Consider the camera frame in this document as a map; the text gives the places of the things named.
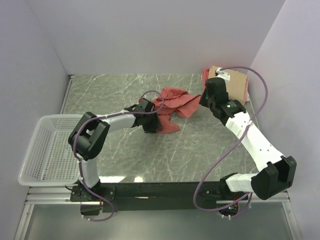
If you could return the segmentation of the red t shirt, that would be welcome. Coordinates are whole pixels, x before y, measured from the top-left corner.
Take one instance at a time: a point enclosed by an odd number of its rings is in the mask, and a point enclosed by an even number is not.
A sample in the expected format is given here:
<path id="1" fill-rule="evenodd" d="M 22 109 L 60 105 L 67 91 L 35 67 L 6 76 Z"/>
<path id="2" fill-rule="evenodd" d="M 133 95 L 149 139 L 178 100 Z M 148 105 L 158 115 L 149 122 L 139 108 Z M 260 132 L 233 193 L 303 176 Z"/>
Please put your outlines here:
<path id="1" fill-rule="evenodd" d="M 160 129 L 156 132 L 170 134 L 180 131 L 179 125 L 171 121 L 172 114 L 190 118 L 200 106 L 201 95 L 191 95 L 187 90 L 173 87 L 163 88 L 160 94 L 164 98 L 164 105 L 157 112 Z"/>

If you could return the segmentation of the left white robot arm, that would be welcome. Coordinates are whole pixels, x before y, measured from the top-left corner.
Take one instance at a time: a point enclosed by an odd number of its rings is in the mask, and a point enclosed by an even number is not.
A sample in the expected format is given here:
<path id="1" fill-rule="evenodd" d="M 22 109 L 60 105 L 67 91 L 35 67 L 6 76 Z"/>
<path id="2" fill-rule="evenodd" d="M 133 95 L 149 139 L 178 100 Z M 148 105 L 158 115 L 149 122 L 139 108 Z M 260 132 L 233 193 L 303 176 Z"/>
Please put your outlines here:
<path id="1" fill-rule="evenodd" d="M 97 156 L 100 154 L 107 135 L 122 129 L 141 126 L 145 133 L 155 133 L 161 128 L 156 105 L 141 98 L 138 104 L 119 112 L 95 115 L 86 112 L 68 137 L 74 156 L 79 164 L 79 181 L 84 186 L 82 195 L 88 201 L 100 195 Z"/>

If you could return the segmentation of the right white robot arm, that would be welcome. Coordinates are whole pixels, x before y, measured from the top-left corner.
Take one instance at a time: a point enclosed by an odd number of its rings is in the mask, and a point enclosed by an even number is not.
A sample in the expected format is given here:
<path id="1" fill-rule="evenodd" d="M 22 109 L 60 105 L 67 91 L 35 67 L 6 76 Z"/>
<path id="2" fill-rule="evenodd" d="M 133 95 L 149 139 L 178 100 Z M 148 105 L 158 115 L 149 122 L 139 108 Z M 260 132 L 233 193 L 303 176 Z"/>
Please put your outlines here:
<path id="1" fill-rule="evenodd" d="M 290 188 L 294 181 L 297 162 L 284 156 L 260 132 L 249 113 L 238 100 L 230 100 L 223 78 L 209 78 L 205 82 L 200 104 L 207 107 L 242 143 L 252 157 L 257 173 L 232 173 L 223 177 L 219 193 L 230 200 L 237 192 L 255 193 L 260 199 Z"/>

